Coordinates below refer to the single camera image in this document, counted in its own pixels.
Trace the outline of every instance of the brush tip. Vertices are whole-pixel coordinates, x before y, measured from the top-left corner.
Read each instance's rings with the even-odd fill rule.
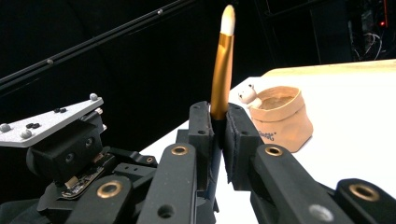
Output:
[[[233,35],[233,29],[235,27],[235,11],[233,6],[228,5],[221,17],[221,30],[220,32],[224,35]]]

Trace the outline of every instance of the white tabletop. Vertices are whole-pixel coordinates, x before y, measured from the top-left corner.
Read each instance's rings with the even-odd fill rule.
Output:
[[[396,139],[396,66],[394,68],[376,72],[357,67],[354,72],[343,73],[334,72],[330,67],[317,74],[305,74],[304,69],[273,70],[262,77],[250,77],[233,88],[230,102],[244,106],[239,103],[237,93],[250,83],[256,91],[274,86],[300,88],[314,126],[312,138],[293,153],[300,164],[319,183],[332,189],[341,179],[360,178],[396,198],[393,142]],[[188,122],[141,153],[153,155],[158,161],[163,150],[175,143],[180,128],[187,129]],[[233,191],[232,185],[227,184],[223,161],[216,197],[220,210],[216,214],[218,223],[257,223],[249,192]]]

